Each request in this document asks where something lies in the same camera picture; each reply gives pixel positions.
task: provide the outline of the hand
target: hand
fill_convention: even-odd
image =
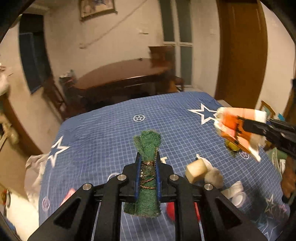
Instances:
[[[293,171],[293,166],[294,160],[289,156],[286,160],[286,168],[281,181],[281,189],[287,198],[290,198],[291,193],[293,193],[296,189],[296,174],[295,171]]]

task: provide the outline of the glass door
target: glass door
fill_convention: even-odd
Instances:
[[[163,21],[164,45],[175,46],[175,73],[192,80],[192,34],[190,0],[159,0]]]

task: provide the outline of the bed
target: bed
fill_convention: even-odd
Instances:
[[[198,153],[224,176],[225,188],[241,180],[247,199],[240,210],[270,241],[289,216],[281,201],[280,176],[263,150],[261,162],[245,152],[231,153],[213,126],[221,105],[203,92],[182,92],[133,99],[65,121],[53,143],[39,197],[39,224],[61,204],[71,189],[99,185],[133,163],[133,136],[153,129],[162,136],[159,152],[174,172],[184,176]],[[174,240],[174,224],[162,214],[148,219],[122,213],[121,240]]]

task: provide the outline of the silver screw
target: silver screw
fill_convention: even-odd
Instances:
[[[84,184],[83,185],[83,190],[89,190],[89,189],[91,189],[91,184],[90,183],[86,183],[86,184]]]
[[[210,184],[210,183],[205,184],[205,190],[210,191],[210,190],[212,190],[213,188],[214,188],[214,187],[213,187],[212,184]]]
[[[124,181],[126,179],[126,175],[120,174],[120,175],[117,176],[117,179],[120,180],[120,181]]]
[[[176,180],[179,179],[179,176],[176,175],[176,174],[172,174],[172,175],[170,175],[170,179],[171,179],[172,181],[176,181]]]

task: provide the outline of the green cloth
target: green cloth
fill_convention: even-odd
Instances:
[[[161,143],[161,136],[155,131],[142,131],[140,136],[134,136],[134,145],[142,156],[142,161],[153,161],[155,151]],[[154,166],[141,166],[141,171],[145,175],[144,180],[148,180],[155,175]],[[143,184],[146,187],[155,187],[155,180]],[[123,208],[125,213],[146,218],[155,218],[160,215],[160,203],[157,201],[156,189],[140,188],[139,198],[136,203],[125,203]]]

